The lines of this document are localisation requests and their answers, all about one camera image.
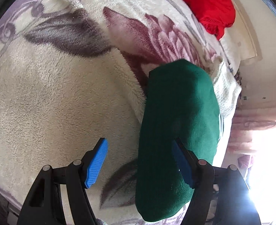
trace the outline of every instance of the sunlight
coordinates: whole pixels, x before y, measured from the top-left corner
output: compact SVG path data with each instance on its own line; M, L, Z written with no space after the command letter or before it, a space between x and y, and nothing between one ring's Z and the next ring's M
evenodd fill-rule
M250 196L261 222L276 222L276 128L255 131L253 142L260 151L249 177Z

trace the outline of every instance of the pink flower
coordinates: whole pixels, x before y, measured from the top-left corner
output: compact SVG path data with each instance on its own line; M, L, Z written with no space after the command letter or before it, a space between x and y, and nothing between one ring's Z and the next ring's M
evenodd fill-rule
M160 64L186 59L202 67L190 37L167 16L145 14L147 25L104 7L111 41L134 72L142 89L148 73Z

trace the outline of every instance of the folded green fabric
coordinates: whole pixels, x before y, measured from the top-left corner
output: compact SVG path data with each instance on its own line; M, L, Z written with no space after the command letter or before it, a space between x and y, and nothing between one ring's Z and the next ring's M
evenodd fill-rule
M145 221L175 215L193 190L184 183L171 152L180 137L199 159L212 163L219 139L219 106L208 74L186 60L149 74L140 131L136 207Z

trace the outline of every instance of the cream fleece blanket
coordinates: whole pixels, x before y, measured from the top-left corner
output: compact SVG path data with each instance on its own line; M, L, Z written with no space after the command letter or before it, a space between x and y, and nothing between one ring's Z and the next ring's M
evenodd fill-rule
M0 191L21 207L44 165L105 137L92 209L108 224L144 223L133 177L148 72L180 58L210 74L225 58L182 0L17 0L0 20ZM66 193L63 204L72 224Z

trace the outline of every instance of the red fabric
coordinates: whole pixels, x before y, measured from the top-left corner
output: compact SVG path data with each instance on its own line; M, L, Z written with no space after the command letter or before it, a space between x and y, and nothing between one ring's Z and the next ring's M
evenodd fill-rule
M206 30L217 37L224 35L224 28L233 25L236 11L231 0L184 0Z

